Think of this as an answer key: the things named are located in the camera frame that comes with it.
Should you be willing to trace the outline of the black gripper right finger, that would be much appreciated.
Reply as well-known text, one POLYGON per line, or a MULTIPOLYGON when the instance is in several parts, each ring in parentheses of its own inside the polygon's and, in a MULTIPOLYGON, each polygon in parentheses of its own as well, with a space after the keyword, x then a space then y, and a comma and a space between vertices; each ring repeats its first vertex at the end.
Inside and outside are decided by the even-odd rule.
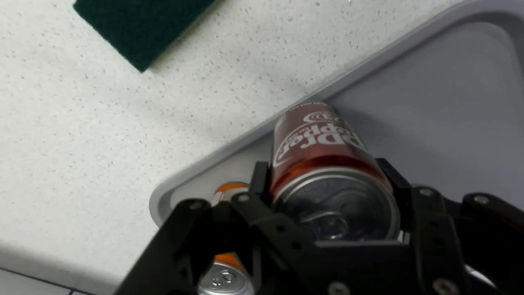
POLYGON ((415 186, 385 158, 407 243, 356 248, 356 295, 524 295, 524 211, 485 191, 461 201, 415 186))

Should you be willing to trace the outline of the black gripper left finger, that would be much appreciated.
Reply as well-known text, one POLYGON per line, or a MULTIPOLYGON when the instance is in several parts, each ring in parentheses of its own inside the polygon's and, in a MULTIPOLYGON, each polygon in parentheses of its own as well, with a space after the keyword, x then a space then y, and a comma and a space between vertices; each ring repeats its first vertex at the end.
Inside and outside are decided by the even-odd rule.
POLYGON ((268 206, 269 181, 269 163, 258 161, 250 189, 232 201, 179 202, 115 295, 197 295, 199 279, 223 252, 241 257, 256 295, 349 295, 349 281, 331 252, 268 206))

